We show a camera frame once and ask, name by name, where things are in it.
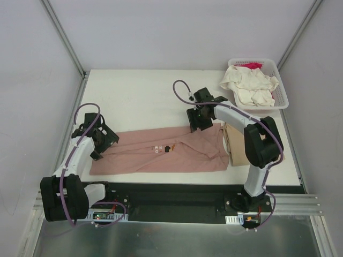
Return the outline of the aluminium front rail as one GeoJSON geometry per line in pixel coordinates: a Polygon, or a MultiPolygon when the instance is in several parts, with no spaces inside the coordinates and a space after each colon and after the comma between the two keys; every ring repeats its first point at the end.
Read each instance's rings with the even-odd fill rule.
{"type": "Polygon", "coordinates": [[[99,201],[89,208],[109,213],[127,213],[130,216],[143,217],[157,212],[161,215],[193,212],[199,214],[209,211],[218,215],[267,214],[271,212],[309,215],[320,213],[317,198],[308,194],[268,194],[263,200],[243,213],[229,206],[229,201],[240,193],[233,192],[132,192],[114,193],[112,201],[99,201]]]}

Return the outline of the white plastic laundry basket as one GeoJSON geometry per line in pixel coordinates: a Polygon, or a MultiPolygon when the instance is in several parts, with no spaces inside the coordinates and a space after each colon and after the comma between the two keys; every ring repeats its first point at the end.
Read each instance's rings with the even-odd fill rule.
{"type": "Polygon", "coordinates": [[[280,110],[289,101],[276,63],[267,58],[232,58],[224,87],[233,91],[236,106],[244,110],[280,110]]]}

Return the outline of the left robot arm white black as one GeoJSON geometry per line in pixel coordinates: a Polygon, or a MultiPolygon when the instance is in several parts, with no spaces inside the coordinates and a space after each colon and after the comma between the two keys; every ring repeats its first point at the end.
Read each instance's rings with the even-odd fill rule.
{"type": "Polygon", "coordinates": [[[42,178],[40,191],[46,220],[49,222],[80,220],[95,204],[108,208],[113,203],[108,182],[83,184],[82,174],[89,172],[94,161],[103,158],[105,150],[119,141],[105,123],[96,123],[85,136],[81,124],[71,136],[67,156],[50,177],[42,178]]]}

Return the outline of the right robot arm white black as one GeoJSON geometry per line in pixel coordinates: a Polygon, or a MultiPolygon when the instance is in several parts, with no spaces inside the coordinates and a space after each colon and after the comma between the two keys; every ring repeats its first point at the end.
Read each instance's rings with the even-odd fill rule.
{"type": "Polygon", "coordinates": [[[219,96],[189,97],[193,108],[187,110],[191,132],[205,130],[218,119],[236,128],[244,137],[244,152],[249,161],[249,172],[240,194],[229,201],[235,211],[247,213],[259,207],[266,194],[266,181],[270,169],[279,164],[284,155],[280,135],[273,118],[258,118],[219,96]]]}

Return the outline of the cream crumpled t shirt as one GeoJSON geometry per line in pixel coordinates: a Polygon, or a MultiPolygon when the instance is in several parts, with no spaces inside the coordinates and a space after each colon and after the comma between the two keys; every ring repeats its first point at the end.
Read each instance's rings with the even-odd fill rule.
{"type": "Polygon", "coordinates": [[[279,80],[265,75],[260,69],[231,65],[219,85],[232,90],[243,105],[272,107],[275,104],[272,92],[279,86],[279,80]]]}

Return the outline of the folded beige t shirt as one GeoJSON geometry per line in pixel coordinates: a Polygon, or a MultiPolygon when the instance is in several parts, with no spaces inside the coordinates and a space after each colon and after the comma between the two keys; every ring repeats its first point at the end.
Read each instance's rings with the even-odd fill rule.
{"type": "Polygon", "coordinates": [[[223,134],[233,166],[252,164],[264,168],[279,159],[284,148],[279,135],[272,137],[260,124],[249,124],[242,132],[225,124],[223,134]]]}

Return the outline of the pink printed t shirt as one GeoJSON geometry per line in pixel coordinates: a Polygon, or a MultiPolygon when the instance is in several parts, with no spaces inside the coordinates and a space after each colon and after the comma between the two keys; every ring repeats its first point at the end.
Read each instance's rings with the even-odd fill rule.
{"type": "Polygon", "coordinates": [[[94,161],[92,176],[129,173],[190,173],[226,170],[229,155],[223,128],[214,124],[203,131],[185,127],[120,132],[120,140],[94,161]]]}

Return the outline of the magenta t shirt in basket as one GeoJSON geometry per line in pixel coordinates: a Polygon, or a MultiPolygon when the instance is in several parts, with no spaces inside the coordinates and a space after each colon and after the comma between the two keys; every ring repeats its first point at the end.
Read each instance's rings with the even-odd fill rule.
{"type": "Polygon", "coordinates": [[[241,64],[241,65],[235,65],[236,67],[246,67],[249,68],[251,70],[255,70],[255,69],[261,69],[262,68],[262,64],[261,63],[247,63],[247,64],[241,64]]]}

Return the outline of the left aluminium frame post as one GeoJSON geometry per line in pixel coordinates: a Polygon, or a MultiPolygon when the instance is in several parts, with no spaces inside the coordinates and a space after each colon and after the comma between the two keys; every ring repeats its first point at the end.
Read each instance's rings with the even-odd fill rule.
{"type": "Polygon", "coordinates": [[[68,53],[74,67],[78,71],[79,75],[82,78],[86,78],[87,72],[84,69],[83,65],[81,64],[81,61],[79,60],[76,51],[74,50],[51,2],[49,0],[39,0],[41,3],[43,9],[45,10],[49,20],[51,21],[58,37],[61,40],[61,43],[63,47],[65,48],[66,52],[68,53]]]}

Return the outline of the aluminium frame post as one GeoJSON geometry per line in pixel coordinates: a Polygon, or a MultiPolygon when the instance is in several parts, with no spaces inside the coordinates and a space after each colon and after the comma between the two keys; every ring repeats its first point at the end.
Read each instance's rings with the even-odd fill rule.
{"type": "Polygon", "coordinates": [[[297,43],[301,39],[303,33],[306,31],[308,26],[310,25],[311,21],[313,20],[314,16],[324,3],[324,0],[315,0],[311,3],[309,10],[306,12],[304,18],[300,22],[298,28],[296,29],[293,37],[291,38],[289,44],[287,45],[284,53],[282,54],[280,60],[277,63],[277,68],[280,71],[282,67],[287,62],[288,58],[292,54],[293,50],[295,49],[297,43]]]}
{"type": "Polygon", "coordinates": [[[39,0],[41,3],[43,9],[45,10],[49,20],[51,21],[58,37],[61,40],[61,43],[63,47],[65,48],[66,52],[68,53],[74,67],[78,71],[79,75],[82,78],[86,78],[87,72],[84,69],[83,65],[81,64],[81,61],[79,60],[76,51],[74,50],[51,2],[49,0],[39,0]]]}

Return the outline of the right aluminium frame post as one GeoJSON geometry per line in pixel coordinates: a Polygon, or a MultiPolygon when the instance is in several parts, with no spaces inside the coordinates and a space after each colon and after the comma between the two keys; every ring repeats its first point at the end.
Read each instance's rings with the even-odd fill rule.
{"type": "Polygon", "coordinates": [[[277,68],[280,71],[282,67],[287,62],[288,58],[292,54],[293,50],[295,49],[297,43],[301,39],[303,33],[306,31],[308,26],[310,25],[311,21],[313,20],[314,16],[324,3],[324,0],[315,0],[311,3],[309,10],[306,12],[304,18],[300,22],[298,28],[296,29],[293,37],[291,38],[289,44],[287,45],[284,53],[282,54],[280,60],[277,63],[277,68]]]}

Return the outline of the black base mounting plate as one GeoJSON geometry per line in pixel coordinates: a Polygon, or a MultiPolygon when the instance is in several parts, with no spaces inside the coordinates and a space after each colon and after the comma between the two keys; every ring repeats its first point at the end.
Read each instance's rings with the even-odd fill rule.
{"type": "Polygon", "coordinates": [[[265,193],[250,198],[241,185],[109,183],[97,208],[137,222],[224,224],[228,216],[247,214],[259,224],[272,201],[265,193]]]}

